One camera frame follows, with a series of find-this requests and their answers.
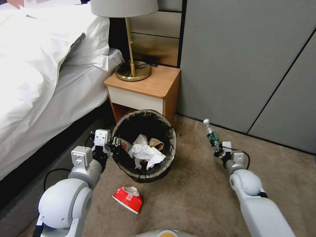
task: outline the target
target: lamp stand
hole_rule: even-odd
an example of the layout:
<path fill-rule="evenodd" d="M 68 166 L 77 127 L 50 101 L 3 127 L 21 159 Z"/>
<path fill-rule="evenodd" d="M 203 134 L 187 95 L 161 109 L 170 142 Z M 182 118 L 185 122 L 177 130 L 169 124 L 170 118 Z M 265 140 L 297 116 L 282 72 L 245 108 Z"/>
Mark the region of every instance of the lamp stand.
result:
<path fill-rule="evenodd" d="M 122 63 L 115 69 L 116 76 L 124 81 L 140 81 L 150 76 L 151 67 L 149 64 L 141 61 L 134 61 L 132 50 L 131 30 L 129 26 L 129 18 L 125 18 L 129 55 L 131 60 L 129 62 Z"/>

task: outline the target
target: headboard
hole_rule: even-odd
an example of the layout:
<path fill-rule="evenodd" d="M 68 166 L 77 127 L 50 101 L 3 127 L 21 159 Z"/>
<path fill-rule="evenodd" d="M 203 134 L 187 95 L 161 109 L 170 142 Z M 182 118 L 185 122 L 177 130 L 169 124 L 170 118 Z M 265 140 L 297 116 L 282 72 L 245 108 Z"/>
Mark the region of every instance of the headboard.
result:
<path fill-rule="evenodd" d="M 180 67 L 186 5 L 187 0 L 158 0 L 158 12 L 130 18 L 135 59 Z M 130 60 L 125 19 L 110 18 L 109 45 Z"/>

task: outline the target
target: red paper cup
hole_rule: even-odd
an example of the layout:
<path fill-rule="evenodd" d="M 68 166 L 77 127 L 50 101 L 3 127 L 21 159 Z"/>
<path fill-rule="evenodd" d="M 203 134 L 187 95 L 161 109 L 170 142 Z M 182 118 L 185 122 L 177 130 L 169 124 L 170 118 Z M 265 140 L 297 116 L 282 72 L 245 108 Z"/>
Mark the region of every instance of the red paper cup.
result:
<path fill-rule="evenodd" d="M 142 206 L 142 198 L 137 188 L 119 187 L 112 197 L 128 210 L 134 212 L 135 214 L 139 213 Z"/>

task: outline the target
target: power cord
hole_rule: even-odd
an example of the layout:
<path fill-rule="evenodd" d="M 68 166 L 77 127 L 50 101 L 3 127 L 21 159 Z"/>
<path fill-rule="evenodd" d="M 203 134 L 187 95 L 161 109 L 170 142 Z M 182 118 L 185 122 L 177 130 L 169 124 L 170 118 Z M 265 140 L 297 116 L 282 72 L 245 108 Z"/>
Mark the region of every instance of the power cord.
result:
<path fill-rule="evenodd" d="M 152 63 L 145 62 L 143 64 L 138 64 L 138 65 L 135 64 L 135 68 L 136 69 L 142 69 L 142 68 L 145 68 L 148 64 L 151 65 L 151 66 L 154 66 L 154 67 L 158 67 L 158 64 L 155 63 L 155 62 L 152 62 Z"/>
<path fill-rule="evenodd" d="M 225 146 L 222 146 L 223 148 L 227 148 L 227 149 L 231 149 L 231 150 L 238 150 L 238 149 L 233 149 L 233 148 L 229 148 L 229 147 L 225 147 Z M 242 153 L 244 153 L 247 157 L 248 157 L 248 164 L 247 164 L 247 170 L 249 169 L 249 166 L 250 166 L 250 155 L 245 152 L 245 151 L 241 151 Z"/>
<path fill-rule="evenodd" d="M 47 178 L 48 178 L 49 174 L 51 174 L 52 172 L 55 172 L 55 171 L 68 171 L 68 172 L 71 172 L 71 169 L 57 168 L 57 169 L 53 169 L 51 171 L 48 171 L 48 173 L 46 174 L 45 179 L 44 179 L 44 185 L 43 185 L 44 192 L 46 191 L 46 182 L 47 182 Z"/>
<path fill-rule="evenodd" d="M 89 136 L 87 137 L 85 144 L 83 146 L 87 146 L 89 139 L 94 139 L 94 137 L 95 137 L 95 133 L 91 132 Z"/>

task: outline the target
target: white duvet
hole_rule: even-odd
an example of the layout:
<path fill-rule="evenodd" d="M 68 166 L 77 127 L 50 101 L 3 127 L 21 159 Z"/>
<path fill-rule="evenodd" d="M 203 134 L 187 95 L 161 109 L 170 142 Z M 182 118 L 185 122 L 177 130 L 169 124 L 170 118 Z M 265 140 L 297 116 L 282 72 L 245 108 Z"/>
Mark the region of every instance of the white duvet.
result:
<path fill-rule="evenodd" d="M 0 167 L 49 103 L 60 65 L 80 29 L 28 17 L 23 11 L 0 14 Z"/>

